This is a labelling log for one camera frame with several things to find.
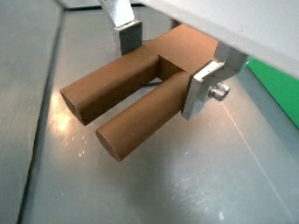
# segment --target u-shaped wooden block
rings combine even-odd
[[[163,80],[96,130],[98,141],[117,161],[183,108],[189,77],[213,59],[216,45],[216,39],[181,24],[60,91],[69,111],[86,125],[155,77]]]

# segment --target white overhead panel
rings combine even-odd
[[[139,2],[299,78],[299,1]]]

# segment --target bolt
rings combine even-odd
[[[209,97],[213,97],[219,102],[221,102],[229,93],[229,87],[221,82],[209,89]]]

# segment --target green surface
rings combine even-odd
[[[299,80],[256,59],[248,67],[299,129]]]

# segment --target metal clamp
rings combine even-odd
[[[229,87],[223,81],[236,75],[247,60],[247,55],[219,42],[209,61],[191,77],[181,116],[191,120],[201,111],[207,100],[212,97],[223,101],[229,93]]]
[[[121,55],[135,50],[143,41],[143,23],[136,20],[129,0],[98,0]]]

